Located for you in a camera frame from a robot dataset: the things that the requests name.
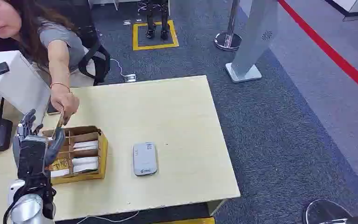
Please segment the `person's left hand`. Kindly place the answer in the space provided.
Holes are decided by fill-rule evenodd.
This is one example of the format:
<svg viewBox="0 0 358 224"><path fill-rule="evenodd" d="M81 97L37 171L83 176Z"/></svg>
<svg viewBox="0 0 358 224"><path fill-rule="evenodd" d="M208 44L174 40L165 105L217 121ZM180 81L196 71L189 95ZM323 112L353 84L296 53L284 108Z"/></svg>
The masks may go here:
<svg viewBox="0 0 358 224"><path fill-rule="evenodd" d="M67 125L69 119L79 108L80 100L69 90L53 89L51 94L52 106L63 112L63 124Z"/></svg>

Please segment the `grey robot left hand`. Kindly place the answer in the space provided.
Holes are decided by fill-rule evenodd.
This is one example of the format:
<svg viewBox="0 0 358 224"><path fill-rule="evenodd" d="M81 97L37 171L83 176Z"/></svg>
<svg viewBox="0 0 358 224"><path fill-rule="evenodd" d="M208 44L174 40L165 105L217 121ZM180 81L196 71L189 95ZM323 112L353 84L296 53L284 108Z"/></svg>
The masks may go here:
<svg viewBox="0 0 358 224"><path fill-rule="evenodd" d="M52 140L39 136L42 124L33 129L36 110L27 112L20 120L13 137L13 154L17 166L18 179L24 180L32 187L51 183L51 172L48 170L57 158L65 142L64 130L56 127Z"/></svg>

